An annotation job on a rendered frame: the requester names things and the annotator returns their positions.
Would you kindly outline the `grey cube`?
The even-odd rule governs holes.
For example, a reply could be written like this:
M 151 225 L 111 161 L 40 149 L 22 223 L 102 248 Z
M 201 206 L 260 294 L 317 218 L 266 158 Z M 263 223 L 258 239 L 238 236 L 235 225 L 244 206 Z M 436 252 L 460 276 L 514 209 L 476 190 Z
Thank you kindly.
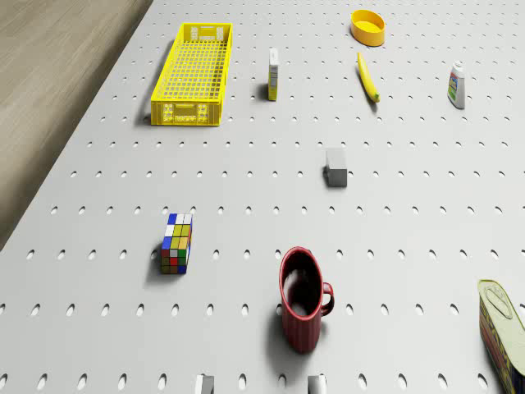
M 348 171 L 345 152 L 342 148 L 326 149 L 326 165 L 324 167 L 326 184 L 329 187 L 345 188 L 348 184 Z

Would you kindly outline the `puzzle cube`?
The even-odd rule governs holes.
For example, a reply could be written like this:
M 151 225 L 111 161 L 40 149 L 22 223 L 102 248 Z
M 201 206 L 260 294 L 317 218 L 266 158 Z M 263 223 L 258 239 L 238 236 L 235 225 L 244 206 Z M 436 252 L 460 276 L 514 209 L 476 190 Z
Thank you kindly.
M 170 213 L 162 241 L 161 272 L 185 274 L 188 268 L 193 231 L 192 213 Z

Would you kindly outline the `yellow basket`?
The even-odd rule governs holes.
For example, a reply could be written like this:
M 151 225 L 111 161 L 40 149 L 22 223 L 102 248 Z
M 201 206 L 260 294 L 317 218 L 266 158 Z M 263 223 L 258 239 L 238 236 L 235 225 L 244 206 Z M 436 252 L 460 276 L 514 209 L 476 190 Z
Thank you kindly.
M 183 23 L 151 95 L 151 123 L 218 126 L 226 94 L 231 23 Z

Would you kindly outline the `small yellow white box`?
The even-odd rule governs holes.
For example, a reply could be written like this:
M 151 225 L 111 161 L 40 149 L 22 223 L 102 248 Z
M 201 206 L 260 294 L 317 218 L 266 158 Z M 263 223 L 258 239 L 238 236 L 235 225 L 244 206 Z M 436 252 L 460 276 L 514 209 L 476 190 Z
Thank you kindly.
M 278 51 L 276 48 L 269 48 L 267 87 L 268 87 L 268 99 L 270 101 L 276 101 L 276 98 L 277 98 L 278 70 L 279 70 Z

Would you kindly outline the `red mug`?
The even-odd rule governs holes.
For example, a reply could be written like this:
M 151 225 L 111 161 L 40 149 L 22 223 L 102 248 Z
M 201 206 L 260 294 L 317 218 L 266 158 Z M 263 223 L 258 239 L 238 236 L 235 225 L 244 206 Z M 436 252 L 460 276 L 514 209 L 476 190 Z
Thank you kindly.
M 302 246 L 288 250 L 279 272 L 281 320 L 287 341 L 299 353 L 309 353 L 320 337 L 322 317 L 335 306 L 334 291 L 324 282 L 312 252 Z

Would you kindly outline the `banana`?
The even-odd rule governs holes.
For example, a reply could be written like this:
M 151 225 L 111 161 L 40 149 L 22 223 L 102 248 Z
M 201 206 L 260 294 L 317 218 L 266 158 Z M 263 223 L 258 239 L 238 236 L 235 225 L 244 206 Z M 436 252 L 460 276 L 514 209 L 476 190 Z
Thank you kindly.
M 364 57 L 361 53 L 357 54 L 357 60 L 358 60 L 358 72 L 359 76 L 361 78 L 363 87 L 367 93 L 367 96 L 374 102 L 379 103 L 381 100 L 381 96 L 376 88 L 376 86 L 373 84 L 372 77 L 369 73 L 368 66 L 364 60 Z

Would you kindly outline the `yellow bowl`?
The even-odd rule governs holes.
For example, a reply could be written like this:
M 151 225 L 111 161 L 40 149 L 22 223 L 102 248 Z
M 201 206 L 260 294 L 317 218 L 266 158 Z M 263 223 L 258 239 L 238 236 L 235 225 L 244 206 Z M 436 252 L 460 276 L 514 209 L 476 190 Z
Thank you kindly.
M 386 24 L 374 11 L 355 10 L 351 14 L 350 31 L 353 37 L 368 47 L 378 47 L 385 42 Z

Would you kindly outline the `small white bottle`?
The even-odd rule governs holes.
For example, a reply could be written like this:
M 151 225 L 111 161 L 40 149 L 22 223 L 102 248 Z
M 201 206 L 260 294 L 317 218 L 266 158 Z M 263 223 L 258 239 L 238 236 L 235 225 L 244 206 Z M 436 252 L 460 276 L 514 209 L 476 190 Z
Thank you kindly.
M 455 61 L 449 78 L 447 96 L 458 109 L 465 109 L 465 71 L 461 61 Z

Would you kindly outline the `flat-sided can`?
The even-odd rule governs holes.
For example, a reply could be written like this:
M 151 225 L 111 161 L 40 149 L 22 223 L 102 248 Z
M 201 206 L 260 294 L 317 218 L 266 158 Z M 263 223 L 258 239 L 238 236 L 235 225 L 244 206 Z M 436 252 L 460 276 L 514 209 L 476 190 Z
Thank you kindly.
M 504 288 L 478 281 L 479 325 L 506 394 L 525 394 L 525 326 Z

